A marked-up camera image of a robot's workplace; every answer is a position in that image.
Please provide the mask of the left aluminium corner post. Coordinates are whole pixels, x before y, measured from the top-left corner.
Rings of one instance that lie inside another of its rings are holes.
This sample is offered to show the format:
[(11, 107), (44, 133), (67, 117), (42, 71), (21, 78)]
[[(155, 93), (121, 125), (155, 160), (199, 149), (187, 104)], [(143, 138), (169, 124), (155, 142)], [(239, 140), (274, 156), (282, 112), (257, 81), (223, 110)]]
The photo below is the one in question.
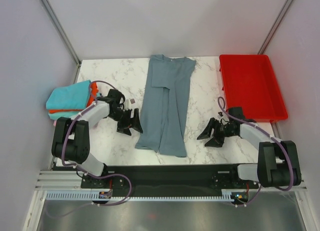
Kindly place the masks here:
[(54, 28), (56, 29), (58, 35), (62, 39), (65, 47), (67, 48), (69, 54), (71, 55), (72, 59), (76, 63), (77, 67), (81, 66), (82, 61), (80, 60), (79, 56), (77, 55), (70, 39), (67, 36), (58, 16), (56, 15), (51, 3), (49, 0), (39, 0), (41, 5), (43, 6), (47, 16), (49, 17), (50, 21), (52, 22)]

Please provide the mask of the right aluminium corner post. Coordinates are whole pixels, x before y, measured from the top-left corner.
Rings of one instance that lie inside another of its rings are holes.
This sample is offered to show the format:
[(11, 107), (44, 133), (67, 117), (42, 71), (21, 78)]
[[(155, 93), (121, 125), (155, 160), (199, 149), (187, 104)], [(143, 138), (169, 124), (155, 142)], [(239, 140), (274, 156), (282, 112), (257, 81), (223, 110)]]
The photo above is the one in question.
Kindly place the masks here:
[(268, 46), (270, 45), (282, 21), (285, 19), (294, 2), (295, 0), (285, 0), (270, 30), (268, 31), (267, 36), (265, 37), (260, 49), (257, 52), (258, 55), (263, 55), (266, 52)]

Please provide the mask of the aluminium rail frame front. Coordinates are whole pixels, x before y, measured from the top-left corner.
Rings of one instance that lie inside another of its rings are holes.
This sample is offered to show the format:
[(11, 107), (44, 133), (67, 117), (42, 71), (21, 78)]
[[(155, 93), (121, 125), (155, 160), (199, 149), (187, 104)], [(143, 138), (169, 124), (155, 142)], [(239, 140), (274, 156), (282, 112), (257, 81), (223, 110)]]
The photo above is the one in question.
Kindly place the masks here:
[(309, 192), (271, 188), (250, 194), (247, 207), (220, 200), (133, 198), (98, 207), (88, 200), (47, 200), (50, 191), (83, 194), (80, 174), (41, 171), (24, 221), (25, 231), (317, 231)]

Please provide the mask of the red plastic bin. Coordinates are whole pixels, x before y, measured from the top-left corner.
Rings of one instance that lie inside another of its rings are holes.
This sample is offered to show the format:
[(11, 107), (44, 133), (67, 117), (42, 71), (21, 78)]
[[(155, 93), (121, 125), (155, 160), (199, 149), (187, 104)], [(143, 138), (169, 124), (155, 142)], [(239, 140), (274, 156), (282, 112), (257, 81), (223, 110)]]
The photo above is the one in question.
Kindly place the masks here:
[(288, 112), (269, 57), (265, 54), (221, 54), (222, 90), (228, 109), (241, 107), (247, 119), (276, 123)]

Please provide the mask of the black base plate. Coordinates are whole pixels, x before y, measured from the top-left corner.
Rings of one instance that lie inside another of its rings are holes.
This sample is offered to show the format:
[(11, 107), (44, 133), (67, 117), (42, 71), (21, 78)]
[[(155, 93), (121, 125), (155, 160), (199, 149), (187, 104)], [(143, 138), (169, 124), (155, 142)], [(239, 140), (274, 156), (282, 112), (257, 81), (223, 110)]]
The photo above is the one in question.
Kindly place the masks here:
[(257, 189), (241, 180), (236, 164), (108, 166), (104, 179), (83, 176), (83, 189), (112, 189), (112, 196), (133, 198), (209, 198), (223, 190)]

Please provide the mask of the grey-blue t shirt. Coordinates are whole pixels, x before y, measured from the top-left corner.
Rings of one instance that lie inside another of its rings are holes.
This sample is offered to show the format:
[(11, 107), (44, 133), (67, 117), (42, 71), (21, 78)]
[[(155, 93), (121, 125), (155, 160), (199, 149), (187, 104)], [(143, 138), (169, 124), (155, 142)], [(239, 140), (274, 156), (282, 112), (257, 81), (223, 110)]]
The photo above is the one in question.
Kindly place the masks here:
[(178, 158), (187, 156), (184, 136), (196, 63), (187, 57), (150, 57), (140, 115), (143, 133), (136, 149)]

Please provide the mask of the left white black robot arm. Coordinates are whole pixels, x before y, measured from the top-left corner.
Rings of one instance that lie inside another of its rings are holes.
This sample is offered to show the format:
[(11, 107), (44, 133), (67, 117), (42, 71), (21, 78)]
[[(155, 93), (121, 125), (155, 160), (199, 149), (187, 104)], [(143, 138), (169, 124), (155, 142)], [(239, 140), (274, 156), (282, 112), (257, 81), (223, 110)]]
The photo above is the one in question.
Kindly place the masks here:
[(105, 163), (91, 153), (90, 129), (105, 118), (117, 122), (116, 131), (120, 134), (131, 136), (131, 129), (143, 133), (135, 100), (126, 99), (117, 89), (110, 89), (106, 96), (97, 97), (72, 117), (58, 118), (51, 146), (53, 157), (60, 159), (64, 166), (91, 175), (92, 182), (99, 188), (109, 184), (110, 176), (104, 172)]

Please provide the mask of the orange folded t shirt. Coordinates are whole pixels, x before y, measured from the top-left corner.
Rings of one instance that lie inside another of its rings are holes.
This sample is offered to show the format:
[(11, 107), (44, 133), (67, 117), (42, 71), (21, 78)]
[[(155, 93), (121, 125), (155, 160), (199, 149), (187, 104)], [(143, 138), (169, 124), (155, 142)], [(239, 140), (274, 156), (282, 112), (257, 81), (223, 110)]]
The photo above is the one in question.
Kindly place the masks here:
[[(90, 82), (90, 87), (89, 87), (89, 100), (87, 102), (87, 105), (85, 108), (87, 108), (89, 105), (92, 104), (92, 102), (94, 101), (94, 98), (97, 97), (97, 93), (98, 93), (98, 86), (95, 82)], [(53, 113), (57, 113), (57, 112), (72, 112), (72, 111), (82, 111), (84, 109), (71, 109), (71, 110), (66, 110), (66, 109), (52, 109), (52, 110), (48, 110), (49, 113), (53, 114)]]

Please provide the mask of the aluminium corner post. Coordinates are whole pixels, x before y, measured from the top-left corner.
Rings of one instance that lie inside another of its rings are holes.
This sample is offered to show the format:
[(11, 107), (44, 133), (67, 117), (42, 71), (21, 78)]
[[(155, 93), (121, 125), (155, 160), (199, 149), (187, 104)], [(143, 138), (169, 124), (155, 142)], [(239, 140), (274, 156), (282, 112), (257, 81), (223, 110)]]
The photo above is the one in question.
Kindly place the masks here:
[(258, 55), (263, 55), (266, 52), (268, 46), (270, 45), (282, 21), (285, 19), (294, 2), (295, 0), (285, 0), (270, 30), (268, 31), (267, 36), (265, 37), (260, 49), (257, 52)]
[(72, 59), (76, 63), (77, 67), (81, 66), (82, 61), (80, 60), (79, 56), (77, 55), (70, 39), (67, 36), (58, 16), (56, 15), (51, 3), (49, 0), (39, 0), (41, 5), (43, 6), (47, 16), (49, 17), (50, 21), (52, 22), (54, 28), (56, 29), (58, 35), (62, 39), (65, 47), (67, 48), (69, 54), (71, 55)]

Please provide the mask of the teal folded t shirt top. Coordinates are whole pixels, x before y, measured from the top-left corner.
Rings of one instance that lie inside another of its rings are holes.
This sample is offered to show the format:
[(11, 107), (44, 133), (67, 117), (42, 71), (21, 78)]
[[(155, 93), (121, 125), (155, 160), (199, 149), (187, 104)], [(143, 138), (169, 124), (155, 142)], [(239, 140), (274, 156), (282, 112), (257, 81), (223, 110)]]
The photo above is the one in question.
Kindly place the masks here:
[(47, 110), (82, 110), (90, 98), (91, 81), (55, 88), (46, 102)]

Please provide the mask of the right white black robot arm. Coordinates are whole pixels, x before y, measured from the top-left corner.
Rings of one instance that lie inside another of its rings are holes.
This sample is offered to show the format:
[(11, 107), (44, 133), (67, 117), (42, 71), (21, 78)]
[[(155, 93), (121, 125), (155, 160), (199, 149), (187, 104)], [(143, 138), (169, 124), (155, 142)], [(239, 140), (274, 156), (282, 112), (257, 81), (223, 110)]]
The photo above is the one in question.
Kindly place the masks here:
[(240, 188), (247, 181), (253, 181), (265, 188), (287, 191), (301, 184), (297, 146), (293, 141), (271, 136), (253, 119), (245, 118), (241, 107), (229, 108), (225, 114), (229, 118), (226, 123), (210, 118), (197, 139), (208, 139), (206, 147), (221, 148), (226, 138), (238, 136), (256, 148), (257, 163), (239, 164), (229, 175), (233, 187)]

